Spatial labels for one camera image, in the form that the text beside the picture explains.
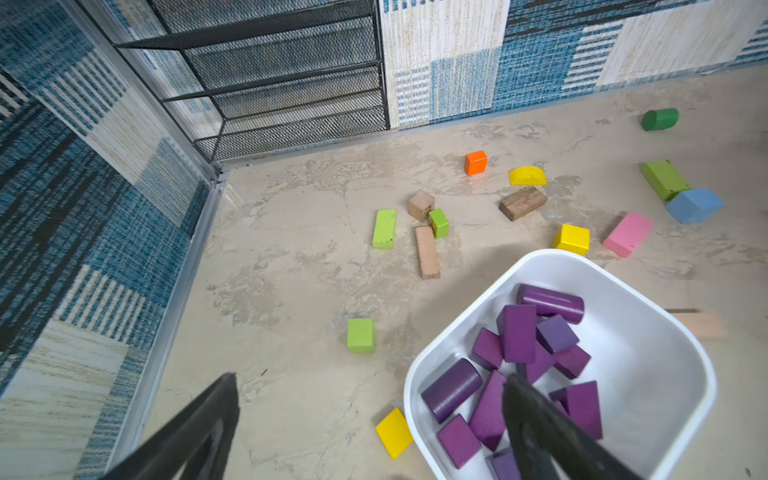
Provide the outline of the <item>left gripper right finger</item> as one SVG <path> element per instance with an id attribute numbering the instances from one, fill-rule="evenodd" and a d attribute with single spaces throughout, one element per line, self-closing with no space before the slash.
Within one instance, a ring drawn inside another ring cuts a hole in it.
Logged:
<path id="1" fill-rule="evenodd" d="M 522 376 L 506 377 L 503 418 L 523 479 L 636 479 Z"/>

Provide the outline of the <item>purple square block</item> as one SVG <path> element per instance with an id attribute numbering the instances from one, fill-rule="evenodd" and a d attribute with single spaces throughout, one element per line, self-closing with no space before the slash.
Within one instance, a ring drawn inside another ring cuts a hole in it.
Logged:
<path id="1" fill-rule="evenodd" d="M 536 325 L 536 335 L 539 343 L 552 354 L 571 348 L 580 342 L 570 324 L 561 315 L 541 320 Z"/>

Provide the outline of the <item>purple cube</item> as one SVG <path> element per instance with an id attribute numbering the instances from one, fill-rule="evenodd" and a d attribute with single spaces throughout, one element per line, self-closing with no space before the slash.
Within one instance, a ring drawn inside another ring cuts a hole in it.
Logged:
<path id="1" fill-rule="evenodd" d="M 549 397 L 560 401 L 571 420 L 592 439 L 603 438 L 598 383 L 595 380 L 555 390 L 549 393 Z"/>
<path id="2" fill-rule="evenodd" d="M 462 415 L 453 416 L 437 432 L 437 439 L 457 470 L 462 469 L 482 449 L 481 442 Z"/>
<path id="3" fill-rule="evenodd" d="M 555 368 L 570 380 L 578 378 L 592 359 L 579 345 L 556 352 L 553 357 Z"/>

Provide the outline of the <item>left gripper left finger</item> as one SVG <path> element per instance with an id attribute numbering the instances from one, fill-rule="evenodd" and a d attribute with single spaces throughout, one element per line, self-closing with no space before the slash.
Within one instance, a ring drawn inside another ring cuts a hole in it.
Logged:
<path id="1" fill-rule="evenodd" d="M 236 374 L 221 375 L 106 479 L 221 479 L 240 416 Z"/>

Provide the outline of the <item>purple cube block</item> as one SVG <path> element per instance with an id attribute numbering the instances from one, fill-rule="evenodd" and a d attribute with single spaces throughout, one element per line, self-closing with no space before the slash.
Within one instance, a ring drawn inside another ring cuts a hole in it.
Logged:
<path id="1" fill-rule="evenodd" d="M 486 458 L 495 480 L 520 480 L 521 474 L 511 448 L 504 449 Z"/>

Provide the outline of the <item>purple short cylinder block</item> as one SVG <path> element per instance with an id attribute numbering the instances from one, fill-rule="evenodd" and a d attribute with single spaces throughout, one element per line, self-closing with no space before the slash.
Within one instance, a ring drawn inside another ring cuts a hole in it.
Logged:
<path id="1" fill-rule="evenodd" d="M 580 324 L 585 316 L 582 297 L 530 284 L 519 285 L 517 302 L 534 306 L 541 317 L 560 315 L 574 325 Z"/>

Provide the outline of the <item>purple triangular prism block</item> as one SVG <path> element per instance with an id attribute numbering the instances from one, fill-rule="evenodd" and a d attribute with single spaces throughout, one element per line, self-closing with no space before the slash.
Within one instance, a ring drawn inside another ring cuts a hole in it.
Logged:
<path id="1" fill-rule="evenodd" d="M 534 343 L 535 358 L 531 363 L 517 363 L 516 372 L 533 385 L 555 364 L 553 355 L 538 341 Z"/>

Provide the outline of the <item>purple triangle block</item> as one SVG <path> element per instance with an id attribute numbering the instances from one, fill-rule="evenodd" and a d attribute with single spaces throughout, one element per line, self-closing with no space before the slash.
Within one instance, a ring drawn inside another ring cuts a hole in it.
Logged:
<path id="1" fill-rule="evenodd" d="M 498 370 L 503 364 L 500 337 L 481 327 L 470 353 L 471 359 L 486 370 Z"/>

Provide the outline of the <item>white plastic storage bin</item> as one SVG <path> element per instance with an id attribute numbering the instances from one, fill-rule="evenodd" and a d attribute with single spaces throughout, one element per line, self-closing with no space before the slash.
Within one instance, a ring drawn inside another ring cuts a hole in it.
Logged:
<path id="1" fill-rule="evenodd" d="M 645 479 L 669 475 L 716 398 L 712 363 L 687 328 L 556 249 L 521 258 L 412 363 L 405 416 L 436 477 L 502 474 L 510 376 Z"/>

